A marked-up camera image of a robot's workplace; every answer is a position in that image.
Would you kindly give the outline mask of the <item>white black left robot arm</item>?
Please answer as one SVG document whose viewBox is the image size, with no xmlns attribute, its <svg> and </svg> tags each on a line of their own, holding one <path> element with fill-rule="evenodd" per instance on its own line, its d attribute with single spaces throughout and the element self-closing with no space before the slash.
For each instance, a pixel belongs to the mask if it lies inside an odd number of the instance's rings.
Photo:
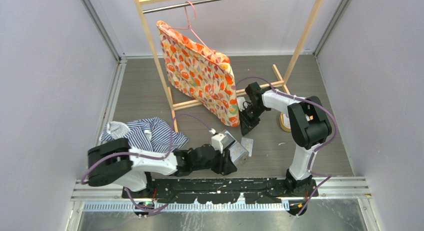
<svg viewBox="0 0 424 231">
<path fill-rule="evenodd" d="M 197 148 L 158 153 L 132 148 L 127 138 L 119 138 L 88 150 L 88 170 L 81 183 L 90 187 L 116 184 L 148 198 L 154 190 L 148 173 L 185 177 L 199 170 L 223 176 L 236 172 L 230 145 L 213 141 Z"/>
</svg>

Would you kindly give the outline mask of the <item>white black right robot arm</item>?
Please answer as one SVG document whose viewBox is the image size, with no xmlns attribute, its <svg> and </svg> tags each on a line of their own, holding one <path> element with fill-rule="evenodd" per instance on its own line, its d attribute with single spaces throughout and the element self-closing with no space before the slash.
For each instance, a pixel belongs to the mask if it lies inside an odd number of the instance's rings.
<svg viewBox="0 0 424 231">
<path fill-rule="evenodd" d="M 286 115 L 296 146 L 283 187 L 291 196 L 306 193 L 312 186 L 316 152 L 332 134 L 329 112 L 316 96 L 297 97 L 271 86 L 261 88 L 257 82 L 249 84 L 245 92 L 248 99 L 238 97 L 236 100 L 242 135 L 247 135 L 259 124 L 260 115 L 265 111 L 274 109 Z"/>
</svg>

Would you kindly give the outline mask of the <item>tan oval tray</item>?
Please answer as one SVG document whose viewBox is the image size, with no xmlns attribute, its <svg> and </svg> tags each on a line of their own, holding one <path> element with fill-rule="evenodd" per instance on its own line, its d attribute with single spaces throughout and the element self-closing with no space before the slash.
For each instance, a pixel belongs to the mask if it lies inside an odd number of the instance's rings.
<svg viewBox="0 0 424 231">
<path fill-rule="evenodd" d="M 283 112 L 280 113 L 279 116 L 279 123 L 280 127 L 283 131 L 290 133 L 291 132 L 291 125 L 288 115 L 284 114 Z"/>
</svg>

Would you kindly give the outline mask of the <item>blue white striped shirt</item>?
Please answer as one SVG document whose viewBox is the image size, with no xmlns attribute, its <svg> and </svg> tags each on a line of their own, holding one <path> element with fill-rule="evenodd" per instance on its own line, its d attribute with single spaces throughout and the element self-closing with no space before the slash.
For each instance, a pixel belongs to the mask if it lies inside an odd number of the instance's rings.
<svg viewBox="0 0 424 231">
<path fill-rule="evenodd" d="M 132 148 L 167 153 L 182 148 L 187 142 L 181 132 L 175 132 L 159 117 L 138 119 L 127 123 L 111 121 L 103 128 L 100 142 L 111 142 L 119 138 L 128 139 Z"/>
</svg>

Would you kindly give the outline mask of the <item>orange floral garment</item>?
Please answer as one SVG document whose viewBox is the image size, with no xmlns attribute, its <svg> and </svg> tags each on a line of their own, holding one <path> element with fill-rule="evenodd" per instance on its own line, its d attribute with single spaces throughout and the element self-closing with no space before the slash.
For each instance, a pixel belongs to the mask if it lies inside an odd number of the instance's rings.
<svg viewBox="0 0 424 231">
<path fill-rule="evenodd" d="M 162 20 L 156 27 L 170 84 L 199 101 L 224 125 L 239 126 L 236 79 L 229 57 L 191 40 Z"/>
</svg>

